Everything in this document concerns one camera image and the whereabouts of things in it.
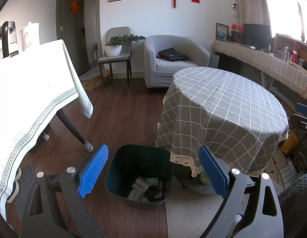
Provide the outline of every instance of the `black cable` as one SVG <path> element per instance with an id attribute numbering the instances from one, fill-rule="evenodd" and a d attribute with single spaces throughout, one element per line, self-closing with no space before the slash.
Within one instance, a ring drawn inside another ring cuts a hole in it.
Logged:
<path id="1" fill-rule="evenodd" d="M 278 183 L 278 168 L 277 168 L 277 162 L 275 161 L 275 159 L 273 157 L 271 157 L 273 159 L 273 163 L 275 164 L 275 168 L 276 168 L 276 171 L 277 171 L 277 183 Z"/>

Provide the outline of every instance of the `chair leg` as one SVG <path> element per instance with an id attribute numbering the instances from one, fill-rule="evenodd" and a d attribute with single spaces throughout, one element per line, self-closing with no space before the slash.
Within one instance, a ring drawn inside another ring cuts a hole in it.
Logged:
<path id="1" fill-rule="evenodd" d="M 126 61 L 126 69 L 127 69 L 127 91 L 129 91 L 129 63 Z"/>
<path id="2" fill-rule="evenodd" d="M 132 64 L 131 64 L 130 60 L 128 62 L 129 62 L 130 79 L 132 80 Z"/>
<path id="3" fill-rule="evenodd" d="M 93 146 L 85 140 L 81 134 L 75 129 L 73 124 L 70 122 L 69 118 L 67 118 L 66 114 L 63 112 L 62 109 L 58 110 L 56 112 L 57 117 L 61 120 L 61 122 L 65 125 L 65 127 L 68 128 L 68 130 L 82 143 L 84 148 L 87 149 L 88 152 L 91 152 L 93 150 Z"/>
<path id="4" fill-rule="evenodd" d="M 113 69 L 112 69 L 112 64 L 111 63 L 109 64 L 109 68 L 111 69 L 111 76 L 112 76 L 112 80 L 113 80 L 114 77 L 113 77 Z"/>
<path id="5" fill-rule="evenodd" d="M 100 75 L 102 76 L 104 88 L 105 88 L 105 91 L 107 92 L 107 88 L 106 88 L 106 84 L 105 84 L 105 78 L 104 78 L 104 73 L 103 73 L 103 69 L 102 69 L 100 64 L 98 65 L 98 69 L 100 70 Z"/>

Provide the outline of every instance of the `kettle handle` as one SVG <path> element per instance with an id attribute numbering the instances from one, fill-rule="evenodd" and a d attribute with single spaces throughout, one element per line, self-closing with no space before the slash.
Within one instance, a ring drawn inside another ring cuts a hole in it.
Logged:
<path id="1" fill-rule="evenodd" d="M 2 54 L 5 57 L 9 56 L 9 46 L 8 46 L 8 24 L 9 22 L 5 22 L 2 25 Z"/>

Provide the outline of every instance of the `beige curtain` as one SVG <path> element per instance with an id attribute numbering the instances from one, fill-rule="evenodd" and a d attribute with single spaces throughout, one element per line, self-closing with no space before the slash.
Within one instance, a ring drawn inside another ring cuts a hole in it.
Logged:
<path id="1" fill-rule="evenodd" d="M 270 25 L 266 0 L 237 0 L 240 25 L 244 23 Z"/>

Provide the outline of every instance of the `chair seat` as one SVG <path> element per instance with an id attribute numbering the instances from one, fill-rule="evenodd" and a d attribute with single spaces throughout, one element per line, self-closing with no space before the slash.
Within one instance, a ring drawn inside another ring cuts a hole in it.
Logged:
<path id="1" fill-rule="evenodd" d="M 156 58 L 157 72 L 176 73 L 179 70 L 188 67 L 198 67 L 197 64 L 191 61 L 170 62 L 164 59 Z"/>
<path id="2" fill-rule="evenodd" d="M 98 64 L 104 63 L 114 63 L 114 62 L 124 62 L 130 60 L 132 54 L 130 52 L 123 53 L 121 52 L 120 55 L 117 56 L 103 56 L 97 60 Z"/>

